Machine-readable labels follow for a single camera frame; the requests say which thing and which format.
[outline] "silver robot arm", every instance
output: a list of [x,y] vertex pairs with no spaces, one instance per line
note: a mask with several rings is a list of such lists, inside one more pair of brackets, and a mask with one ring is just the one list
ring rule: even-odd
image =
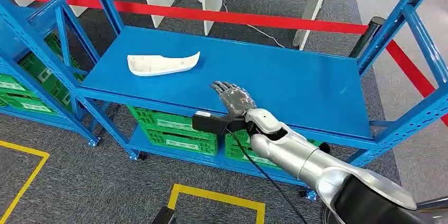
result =
[[341,223],[427,223],[411,214],[417,206],[408,191],[319,150],[269,111],[251,109],[245,121],[253,151],[316,191]]
[[270,112],[257,108],[244,88],[221,81],[214,81],[211,88],[228,114],[199,111],[193,116],[193,128],[218,135],[246,129],[253,151],[316,191],[339,223],[434,223],[415,211],[409,192],[319,150]]

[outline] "white curved object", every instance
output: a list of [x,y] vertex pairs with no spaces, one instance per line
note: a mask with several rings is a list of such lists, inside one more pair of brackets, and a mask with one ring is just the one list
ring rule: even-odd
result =
[[188,71],[199,61],[199,54],[186,58],[166,58],[160,55],[128,55],[129,70],[137,76],[155,76]]

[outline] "red barrier tape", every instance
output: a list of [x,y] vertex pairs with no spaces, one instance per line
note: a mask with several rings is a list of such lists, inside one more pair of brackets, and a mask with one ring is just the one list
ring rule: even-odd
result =
[[[423,97],[429,96],[435,91],[435,88],[430,81],[420,72],[417,66],[409,59],[405,52],[398,46],[398,44],[391,40],[386,47],[387,52],[397,62],[398,66],[403,70],[405,75],[414,84],[415,88],[422,94]],[[441,117],[443,123],[448,126],[448,115]]]
[[[155,6],[124,1],[114,2],[118,11],[120,12],[152,14],[173,18],[183,18],[188,20],[215,21],[233,24],[277,27],[283,29],[300,29],[348,34],[364,34],[367,29],[366,25],[352,23],[312,21],[300,18],[269,15],[204,11],[193,8]],[[99,0],[67,0],[67,3],[74,6],[85,6],[89,8],[102,9],[102,5]],[[422,72],[419,71],[417,66],[415,66],[415,64],[406,56],[406,54],[394,40],[392,40],[389,45],[387,45],[386,50],[394,58],[398,66],[400,66],[405,75],[409,78],[409,80],[422,94],[423,97],[427,97],[435,90],[428,79],[422,74]],[[448,115],[442,117],[441,119],[448,126]]]
[[[75,6],[85,6],[90,8],[102,9],[102,5],[99,0],[67,0],[67,3]],[[293,17],[215,12],[195,8],[155,6],[124,1],[115,1],[115,5],[120,12],[152,14],[189,20],[214,21],[244,25],[249,24],[264,27],[278,27],[283,29],[313,30],[349,34],[364,34],[367,29],[367,26],[360,24],[312,21]]]

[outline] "yellow tape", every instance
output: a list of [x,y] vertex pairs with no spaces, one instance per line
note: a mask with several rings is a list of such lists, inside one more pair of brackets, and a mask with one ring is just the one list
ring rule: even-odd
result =
[[37,156],[40,156],[40,157],[48,157],[48,156],[50,156],[49,153],[46,153],[46,152],[43,152],[43,151],[39,151],[39,150],[36,150],[36,149],[32,149],[32,148],[29,148],[29,147],[26,147],[26,146],[16,145],[16,144],[9,143],[9,142],[6,142],[6,141],[0,141],[0,146],[4,146],[4,147],[7,147],[7,148],[12,148],[12,149],[15,149],[15,150],[18,150],[18,151],[22,151],[22,152],[25,152],[25,153],[29,153],[29,154],[34,154],[34,155],[37,155]]
[[176,202],[178,201],[180,184],[175,183],[173,190],[171,191],[170,201],[168,202],[168,208],[173,209],[176,207]]
[[176,202],[179,197],[179,193],[185,193],[193,196],[198,196],[206,199],[216,200],[228,204],[234,204],[236,206],[241,206],[245,208],[254,209],[257,211],[256,224],[263,224],[265,222],[265,207],[264,203],[242,199],[218,192],[207,191],[203,189],[198,189],[194,187],[189,187],[181,184],[174,184],[173,190],[171,191],[170,201],[168,202],[168,207],[174,209]]
[[29,147],[20,146],[20,145],[16,145],[16,144],[13,144],[13,143],[5,142],[5,141],[0,141],[0,146],[4,146],[4,147],[7,147],[7,148],[11,148],[11,149],[14,149],[14,150],[18,150],[18,151],[22,151],[22,152],[26,152],[26,153],[29,153],[29,154],[34,154],[34,155],[42,157],[42,160],[39,162],[38,166],[34,169],[33,173],[28,178],[28,180],[26,180],[25,184],[22,186],[22,188],[20,189],[18,194],[15,196],[13,202],[10,204],[8,209],[6,209],[5,214],[3,214],[2,218],[0,219],[0,224],[4,224],[6,219],[10,216],[10,214],[14,210],[15,206],[17,205],[18,201],[20,200],[20,197],[25,193],[26,189],[28,189],[28,187],[30,186],[31,182],[34,180],[36,175],[39,173],[41,168],[44,166],[44,164],[45,164],[46,160],[48,159],[48,157],[50,156],[50,154],[46,153],[46,152],[43,152],[43,151],[36,150],[36,149],[32,149],[32,148],[29,148]]

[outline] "green crate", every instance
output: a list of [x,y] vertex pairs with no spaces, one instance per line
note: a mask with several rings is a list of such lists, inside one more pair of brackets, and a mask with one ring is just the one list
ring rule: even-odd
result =
[[214,139],[191,137],[176,133],[161,132],[155,130],[157,129],[157,127],[153,125],[141,123],[140,125],[146,137],[152,144],[155,145],[179,148],[182,150],[207,155],[216,155],[216,152],[218,150],[218,141],[216,135]]
[[[257,164],[279,169],[279,167],[277,167],[277,165],[272,163],[270,160],[259,157],[254,151],[252,151],[252,148],[245,146],[243,146],[243,148],[250,158],[252,158],[252,160],[254,160]],[[244,155],[239,145],[226,145],[225,155],[227,158],[249,162],[249,159]]]
[[28,53],[18,64],[42,86],[54,88],[59,80],[33,53]]
[[[61,41],[59,40],[59,38],[55,34],[49,34],[45,38],[45,42],[50,47],[50,49],[52,49],[53,52],[55,52],[55,54],[59,57],[59,59],[63,61]],[[73,57],[70,58],[70,63],[71,63],[72,67],[81,69],[81,66],[76,62],[76,60]],[[83,81],[85,78],[85,76],[77,74],[77,73],[73,74],[73,76],[79,82]]]
[[5,107],[8,104],[2,99],[2,97],[0,96],[0,107]]
[[[252,151],[252,148],[250,147],[249,134],[247,134],[246,130],[239,130],[237,132],[234,132],[234,135],[238,138],[238,140],[241,143],[241,146],[246,150],[247,154],[256,163],[261,164],[261,165],[277,167],[274,163],[272,163],[268,159],[261,158],[255,152]],[[319,147],[319,145],[322,144],[322,142],[314,141],[312,139],[308,139],[308,141],[317,147]],[[225,151],[225,153],[226,153],[226,157],[228,157],[228,158],[249,161],[247,159],[247,157],[244,155],[244,153],[242,152],[237,141],[234,139],[234,137],[231,134],[226,134],[226,151]]]
[[[246,130],[239,130],[237,132],[234,132],[234,135],[238,138],[242,146],[250,147],[250,138],[249,134],[247,134]],[[307,139],[308,142],[311,144],[319,147],[322,142],[315,141],[313,139]],[[234,139],[234,137],[231,134],[226,134],[226,146],[227,145],[238,145],[237,141]]]
[[38,98],[1,93],[1,99],[4,100],[8,105],[11,105],[16,109],[27,110],[42,114],[58,115]]
[[174,129],[176,131],[175,133],[188,135],[192,137],[202,137],[202,138],[216,137],[215,134],[205,133],[193,129],[192,117],[185,117],[133,106],[127,106],[127,107],[140,124],[155,125],[159,127],[158,130],[167,131],[169,129]]
[[66,110],[72,112],[70,102],[70,91],[58,82],[55,88],[51,91],[51,96],[54,97]]
[[0,73],[0,92],[14,92],[17,94],[33,94],[26,86],[20,84],[14,77]]

